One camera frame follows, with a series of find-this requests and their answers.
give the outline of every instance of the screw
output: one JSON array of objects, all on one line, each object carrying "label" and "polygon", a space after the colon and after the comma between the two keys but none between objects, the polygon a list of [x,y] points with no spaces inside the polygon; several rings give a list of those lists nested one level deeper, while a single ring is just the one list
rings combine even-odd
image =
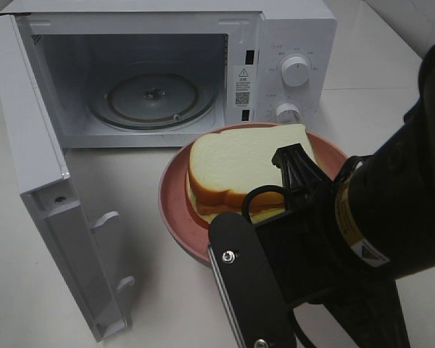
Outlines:
[{"label": "screw", "polygon": [[59,196],[55,198],[55,203],[63,203],[66,200],[66,197]]},{"label": "screw", "polygon": [[269,348],[269,344],[264,339],[258,339],[254,343],[254,348]]},{"label": "screw", "polygon": [[165,95],[166,95],[166,92],[162,91],[161,89],[153,88],[152,90],[146,91],[144,93],[144,98],[158,100],[158,99],[161,99]]},{"label": "screw", "polygon": [[231,250],[224,252],[223,262],[224,263],[233,263],[233,261],[235,261],[235,254]]},{"label": "screw", "polygon": [[360,161],[360,162],[356,163],[356,165],[355,165],[355,170],[361,168],[361,167],[363,166],[363,164],[364,164],[363,161]]}]

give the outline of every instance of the bread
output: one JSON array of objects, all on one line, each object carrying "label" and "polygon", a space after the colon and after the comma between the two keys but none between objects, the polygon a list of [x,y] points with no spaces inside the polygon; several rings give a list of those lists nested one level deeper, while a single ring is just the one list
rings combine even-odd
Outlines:
[{"label": "bread", "polygon": [[[315,160],[303,125],[237,128],[198,138],[190,151],[186,193],[189,210],[206,224],[220,212],[240,212],[244,197],[264,185],[282,186],[281,171],[272,164],[279,147],[300,143]],[[256,196],[250,207],[254,221],[281,212],[283,197]]]}]

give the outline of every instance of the pink plate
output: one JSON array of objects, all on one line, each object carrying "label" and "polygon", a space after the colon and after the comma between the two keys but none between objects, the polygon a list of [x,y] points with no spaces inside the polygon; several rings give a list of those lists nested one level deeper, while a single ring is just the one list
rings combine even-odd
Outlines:
[{"label": "pink plate", "polygon": [[[275,123],[246,123],[231,125],[211,131],[219,133],[226,129],[248,127],[273,127]],[[327,140],[308,133],[316,160],[324,172],[334,178],[347,159],[339,148]],[[201,227],[189,213],[186,202],[186,171],[190,148],[193,142],[185,145],[169,162],[159,182],[159,210],[167,229],[174,239],[194,258],[209,263],[207,245],[208,230]]]}]

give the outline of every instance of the control knob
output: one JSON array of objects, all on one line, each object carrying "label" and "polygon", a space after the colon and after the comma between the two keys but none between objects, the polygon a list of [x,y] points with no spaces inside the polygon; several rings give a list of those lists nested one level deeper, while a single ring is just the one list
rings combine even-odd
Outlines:
[{"label": "control knob", "polygon": [[275,109],[275,121],[277,123],[299,123],[299,110],[296,105],[284,103]]},{"label": "control knob", "polygon": [[285,59],[281,65],[283,81],[290,87],[301,86],[310,78],[311,64],[302,56],[291,56]]}]

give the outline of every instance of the white countertop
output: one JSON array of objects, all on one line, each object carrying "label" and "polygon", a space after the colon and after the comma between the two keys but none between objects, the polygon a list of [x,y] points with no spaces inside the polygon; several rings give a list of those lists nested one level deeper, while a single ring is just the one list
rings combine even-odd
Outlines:
[{"label": "white countertop", "polygon": [[[420,59],[366,3],[327,2],[339,26],[317,132],[347,154],[371,153],[417,99]],[[80,195],[92,203],[88,217],[119,211],[140,254],[133,327],[97,344],[20,201],[0,103],[0,347],[236,347],[210,269],[175,243],[160,217],[157,186],[176,151],[67,153]],[[435,348],[435,268],[398,287],[411,346]],[[356,347],[323,307],[297,312],[319,348]]]}]

